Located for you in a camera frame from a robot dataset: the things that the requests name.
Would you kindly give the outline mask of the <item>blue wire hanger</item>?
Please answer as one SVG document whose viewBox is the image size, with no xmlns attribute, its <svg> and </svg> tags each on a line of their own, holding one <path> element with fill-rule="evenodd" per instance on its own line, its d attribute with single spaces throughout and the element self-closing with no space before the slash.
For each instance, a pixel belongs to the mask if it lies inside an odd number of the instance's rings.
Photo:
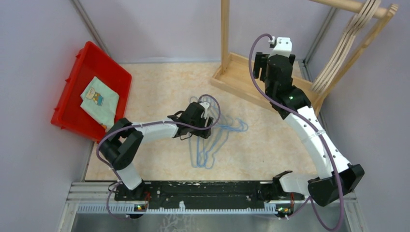
<svg viewBox="0 0 410 232">
<path fill-rule="evenodd" d="M 212 169 L 216 162 L 216 155 L 222 149 L 229 139 L 231 133 L 246 132 L 249 125 L 239 119 L 228 117 L 225 122 L 216 125 L 213 128 L 212 139 L 210 142 L 203 142 L 202 150 L 198 151 L 200 159 L 199 166 L 205 169 Z"/>
<path fill-rule="evenodd" d="M 217 153 L 228 141 L 230 134 L 246 132 L 248 129 L 248 124 L 242 119 L 222 116 L 221 121 L 211 130 L 209 138 L 188 139 L 191 166 L 212 169 Z"/>
<path fill-rule="evenodd" d="M 191 97 L 189 98 L 189 102 L 196 102 L 197 100 L 198 100 L 198 97 L 195 97 L 195 96 L 191 96 Z M 191 138 L 192 138 L 192 134 L 190 134 L 190 136 L 189 136 L 189 138 L 188 138 L 188 147 L 189 147 L 189 153 L 190 153 L 190 163 L 191 163 L 192 168 L 198 168 L 198 166 L 197 166 L 197 165 L 195 164 L 195 162 L 194 162 Z"/>
</svg>

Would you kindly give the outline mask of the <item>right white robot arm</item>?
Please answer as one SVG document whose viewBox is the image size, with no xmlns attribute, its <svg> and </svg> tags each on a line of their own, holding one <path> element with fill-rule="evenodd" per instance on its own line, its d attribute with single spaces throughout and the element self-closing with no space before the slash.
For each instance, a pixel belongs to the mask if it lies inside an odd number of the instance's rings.
<svg viewBox="0 0 410 232">
<path fill-rule="evenodd" d="M 293 84 L 295 55 L 255 54 L 253 82 L 264 83 L 260 92 L 298 135 L 312 158 L 317 175 L 283 172 L 272 186 L 273 195 L 285 199 L 291 192 L 309 195 L 319 206 L 351 193 L 365 175 L 360 164 L 352 164 L 333 144 L 315 115 L 304 91 Z"/>
</svg>

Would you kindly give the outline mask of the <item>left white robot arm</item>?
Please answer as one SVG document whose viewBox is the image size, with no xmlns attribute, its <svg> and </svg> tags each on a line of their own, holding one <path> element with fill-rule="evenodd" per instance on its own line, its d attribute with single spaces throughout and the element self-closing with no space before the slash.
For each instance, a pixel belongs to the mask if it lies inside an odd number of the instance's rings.
<svg viewBox="0 0 410 232">
<path fill-rule="evenodd" d="M 133 165 L 141 144 L 168 138 L 195 135 L 207 139 L 211 135 L 214 119 L 209 115 L 210 104 L 191 102 L 186 110 L 166 119 L 148 123 L 132 123 L 119 119 L 97 145 L 97 156 L 105 158 L 120 182 L 126 186 L 126 194 L 133 200 L 144 196 L 143 179 Z"/>
</svg>

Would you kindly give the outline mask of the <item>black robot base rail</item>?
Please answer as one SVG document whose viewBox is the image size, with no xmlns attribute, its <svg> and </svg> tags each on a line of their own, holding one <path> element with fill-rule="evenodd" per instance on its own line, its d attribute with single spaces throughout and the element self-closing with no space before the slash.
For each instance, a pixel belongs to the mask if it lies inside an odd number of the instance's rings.
<svg viewBox="0 0 410 232">
<path fill-rule="evenodd" d="M 115 191 L 116 201 L 143 201 L 154 210 L 177 209 L 180 202 L 188 210 L 253 210 L 304 198 L 280 191 L 272 181 L 144 181 L 134 190 L 120 184 Z"/>
</svg>

